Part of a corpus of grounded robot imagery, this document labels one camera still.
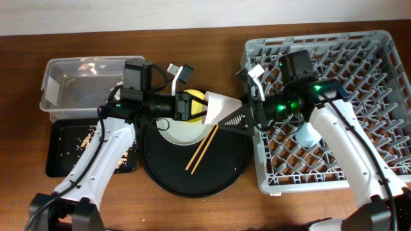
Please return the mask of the yellow bowl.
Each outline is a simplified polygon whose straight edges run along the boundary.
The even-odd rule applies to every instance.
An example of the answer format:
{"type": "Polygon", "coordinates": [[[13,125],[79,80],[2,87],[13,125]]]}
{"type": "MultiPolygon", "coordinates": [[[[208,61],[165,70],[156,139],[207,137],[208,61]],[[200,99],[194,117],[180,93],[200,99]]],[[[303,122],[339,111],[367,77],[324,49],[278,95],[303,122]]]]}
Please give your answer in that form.
{"type": "MultiPolygon", "coordinates": [[[[199,90],[195,90],[195,89],[187,89],[187,90],[184,90],[184,92],[187,92],[187,93],[191,94],[192,96],[195,96],[195,97],[200,98],[200,99],[204,99],[204,96],[205,96],[203,92],[200,92],[199,90]]],[[[202,112],[202,107],[203,107],[203,104],[201,104],[197,101],[193,101],[192,106],[191,106],[191,113],[192,114],[197,114],[197,113],[202,112]]],[[[198,122],[201,122],[200,117],[197,117],[197,118],[194,118],[194,119],[188,121],[188,123],[198,123],[198,122]]]]}

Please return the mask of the food scraps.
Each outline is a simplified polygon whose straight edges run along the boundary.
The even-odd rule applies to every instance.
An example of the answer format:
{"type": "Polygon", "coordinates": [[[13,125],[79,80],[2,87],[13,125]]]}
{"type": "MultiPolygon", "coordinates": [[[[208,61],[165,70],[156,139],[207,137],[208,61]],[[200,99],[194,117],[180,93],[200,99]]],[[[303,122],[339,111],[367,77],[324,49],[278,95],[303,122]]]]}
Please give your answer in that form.
{"type": "MultiPolygon", "coordinates": [[[[90,145],[96,125],[73,126],[62,128],[58,139],[57,171],[58,176],[67,176],[90,145]]],[[[136,141],[124,152],[115,173],[131,173],[136,168],[136,141]]]]}

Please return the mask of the white tissue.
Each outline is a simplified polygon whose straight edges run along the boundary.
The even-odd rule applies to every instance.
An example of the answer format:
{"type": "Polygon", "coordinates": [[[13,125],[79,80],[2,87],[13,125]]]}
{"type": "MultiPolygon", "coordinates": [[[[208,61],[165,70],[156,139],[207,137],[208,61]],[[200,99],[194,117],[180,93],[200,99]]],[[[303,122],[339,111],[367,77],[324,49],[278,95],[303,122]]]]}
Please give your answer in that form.
{"type": "Polygon", "coordinates": [[[122,88],[122,87],[123,87],[122,84],[116,85],[116,86],[111,90],[110,95],[109,95],[109,98],[113,98],[113,97],[116,95],[116,92],[117,92],[120,88],[122,88]]]}

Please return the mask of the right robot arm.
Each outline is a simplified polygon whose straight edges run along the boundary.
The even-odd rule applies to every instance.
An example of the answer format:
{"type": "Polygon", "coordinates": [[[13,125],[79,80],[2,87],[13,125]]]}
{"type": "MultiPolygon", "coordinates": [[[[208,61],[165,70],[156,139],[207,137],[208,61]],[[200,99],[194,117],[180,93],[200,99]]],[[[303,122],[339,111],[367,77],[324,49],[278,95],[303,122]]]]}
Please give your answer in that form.
{"type": "Polygon", "coordinates": [[[253,136],[300,113],[328,145],[357,210],[345,219],[320,219],[305,230],[410,230],[410,189],[384,162],[358,122],[340,82],[320,80],[307,50],[279,58],[284,89],[247,103],[218,122],[219,128],[253,136]]]}

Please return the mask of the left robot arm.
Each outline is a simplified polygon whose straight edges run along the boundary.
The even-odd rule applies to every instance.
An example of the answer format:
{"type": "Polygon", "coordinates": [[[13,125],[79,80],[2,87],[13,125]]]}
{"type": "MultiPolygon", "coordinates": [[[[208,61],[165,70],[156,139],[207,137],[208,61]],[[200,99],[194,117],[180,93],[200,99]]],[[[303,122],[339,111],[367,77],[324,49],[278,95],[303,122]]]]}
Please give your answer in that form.
{"type": "Polygon", "coordinates": [[[123,84],[114,87],[107,103],[97,108],[98,124],[89,146],[52,194],[38,193],[30,204],[26,230],[104,230],[100,215],[103,193],[137,134],[152,121],[190,121],[193,102],[208,103],[188,92],[162,94],[153,88],[152,71],[167,72],[141,58],[125,61],[123,84]]]}

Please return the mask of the pink plastic cup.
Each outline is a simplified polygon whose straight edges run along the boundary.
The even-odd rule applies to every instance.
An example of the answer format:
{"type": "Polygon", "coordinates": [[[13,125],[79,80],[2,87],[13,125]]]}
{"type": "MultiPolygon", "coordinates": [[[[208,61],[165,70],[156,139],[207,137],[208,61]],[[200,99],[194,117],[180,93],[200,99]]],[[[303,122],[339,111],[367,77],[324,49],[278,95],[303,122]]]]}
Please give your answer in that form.
{"type": "Polygon", "coordinates": [[[222,119],[242,107],[243,103],[236,98],[207,91],[204,96],[207,106],[203,106],[206,112],[202,116],[203,124],[217,125],[222,119]]]}

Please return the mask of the blue plastic cup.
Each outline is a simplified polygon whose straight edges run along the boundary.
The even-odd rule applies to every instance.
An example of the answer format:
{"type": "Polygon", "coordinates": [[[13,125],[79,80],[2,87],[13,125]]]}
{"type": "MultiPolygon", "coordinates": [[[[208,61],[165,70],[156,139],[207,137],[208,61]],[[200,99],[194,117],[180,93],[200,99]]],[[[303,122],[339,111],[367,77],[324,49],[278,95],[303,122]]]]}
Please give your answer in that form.
{"type": "Polygon", "coordinates": [[[305,148],[314,146],[319,143],[321,139],[322,136],[312,127],[311,123],[304,123],[295,134],[295,140],[305,148]]]}

